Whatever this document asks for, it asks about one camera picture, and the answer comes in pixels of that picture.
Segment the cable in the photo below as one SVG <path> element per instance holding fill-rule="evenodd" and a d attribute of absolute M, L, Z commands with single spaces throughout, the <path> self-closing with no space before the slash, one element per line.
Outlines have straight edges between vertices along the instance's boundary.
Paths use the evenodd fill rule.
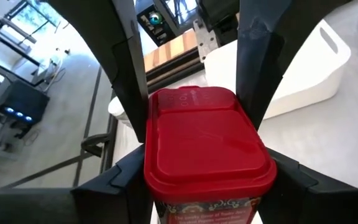
<path fill-rule="evenodd" d="M 70 23 L 69 23 L 69 22 L 67 22 L 67 24 L 66 24 L 65 26 L 63 26 L 63 28 L 62 28 L 62 29 L 66 29 L 66 27 L 68 27 L 68 25 L 70 25 Z"/>
<path fill-rule="evenodd" d="M 66 68 L 62 68 L 62 69 L 60 69 L 59 72 L 56 73 L 56 77 L 58 77 L 59 75 L 60 75 L 60 78 L 58 80 L 53 81 L 52 84 L 58 83 L 58 82 L 60 82 L 60 80 L 62 80 L 62 78 L 66 75 Z"/>
<path fill-rule="evenodd" d="M 40 133 L 41 133 L 40 129 L 35 129 L 34 131 L 32 131 L 31 134 L 29 135 L 29 137 L 27 137 L 26 139 L 23 139 L 24 147 L 33 145 L 33 143 L 35 142 L 35 140 L 37 140 Z"/>
<path fill-rule="evenodd" d="M 52 80 L 50 81 L 49 85 L 45 88 L 44 93 L 48 93 L 49 88 L 55 83 L 55 79 L 57 78 L 58 73 L 61 72 L 61 71 L 63 71 L 63 69 L 64 69 L 64 71 L 65 71 L 65 68 L 62 68 L 62 65 L 63 65 L 63 57 L 62 57 L 62 55 L 60 54 L 60 56 L 59 56 L 59 63 L 58 63 L 58 65 L 57 65 L 55 71 L 52 73 Z"/>

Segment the blue light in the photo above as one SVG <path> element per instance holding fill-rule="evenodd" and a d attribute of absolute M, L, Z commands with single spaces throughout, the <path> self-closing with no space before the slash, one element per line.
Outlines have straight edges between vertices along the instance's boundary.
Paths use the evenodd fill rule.
<path fill-rule="evenodd" d="M 12 108 L 5 108 L 5 110 L 6 110 L 7 112 L 9 112 L 9 113 L 15 112 Z"/>
<path fill-rule="evenodd" d="M 162 16 L 159 13 L 153 13 L 150 15 L 149 22 L 152 25 L 160 24 L 162 22 Z"/>

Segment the container label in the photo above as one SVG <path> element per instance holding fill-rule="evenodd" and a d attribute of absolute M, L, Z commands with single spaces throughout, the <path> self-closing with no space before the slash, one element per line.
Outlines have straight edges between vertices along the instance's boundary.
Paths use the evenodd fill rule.
<path fill-rule="evenodd" d="M 246 224 L 252 207 L 218 210 L 205 213 L 170 214 L 169 224 Z"/>
<path fill-rule="evenodd" d="M 260 198 L 242 198 L 156 206 L 161 224 L 248 224 L 259 202 Z"/>

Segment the gray floor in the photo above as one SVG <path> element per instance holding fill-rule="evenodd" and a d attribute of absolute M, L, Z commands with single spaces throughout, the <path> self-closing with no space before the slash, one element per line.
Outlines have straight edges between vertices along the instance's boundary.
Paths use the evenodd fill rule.
<path fill-rule="evenodd" d="M 33 127 L 27 137 L 31 137 L 36 131 L 40 134 L 31 146 L 24 145 L 30 141 L 15 142 L 15 153 L 19 155 L 19 160 L 0 159 L 0 187 L 80 155 L 80 142 L 84 135 L 99 63 L 82 38 L 75 31 L 70 32 L 71 54 L 63 63 L 67 72 L 60 82 L 51 87 L 48 93 L 50 102 L 43 120 Z M 102 74 L 94 122 L 91 123 L 89 134 L 103 133 L 107 128 L 107 103 L 111 89 L 106 81 L 107 77 Z M 84 161 L 84 175 L 80 182 L 98 174 L 98 160 L 100 159 L 94 157 Z M 97 169 L 90 169 L 91 161 Z M 22 187 L 71 187 L 75 171 L 76 164 L 73 164 Z"/>
<path fill-rule="evenodd" d="M 351 48 L 338 93 L 331 99 L 265 120 L 266 146 L 358 187 L 358 1 L 326 21 Z"/>

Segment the concrete floor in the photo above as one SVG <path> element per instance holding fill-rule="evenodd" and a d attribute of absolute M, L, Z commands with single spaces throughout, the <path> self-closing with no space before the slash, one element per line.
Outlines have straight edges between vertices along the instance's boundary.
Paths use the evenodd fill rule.
<path fill-rule="evenodd" d="M 31 138 L 32 133 L 39 131 L 38 138 L 31 146 L 25 146 L 28 142 L 24 141 L 14 143 L 15 153 L 19 155 L 17 161 L 0 158 L 0 187 L 80 155 L 80 143 L 88 119 L 99 63 L 74 29 L 67 30 L 65 35 L 69 37 L 68 46 L 71 49 L 70 56 L 65 59 L 62 66 L 66 68 L 66 74 L 60 82 L 51 87 L 48 93 L 50 102 L 43 120 L 27 135 Z M 107 103 L 110 96 L 110 85 L 107 77 L 102 74 L 94 122 L 91 123 L 89 134 L 106 131 Z M 100 159 L 94 157 L 84 162 L 86 171 L 80 182 L 98 174 L 98 160 Z M 89 168 L 90 161 L 97 167 L 95 173 Z M 21 187 L 71 187 L 75 171 L 76 164 L 73 164 Z"/>

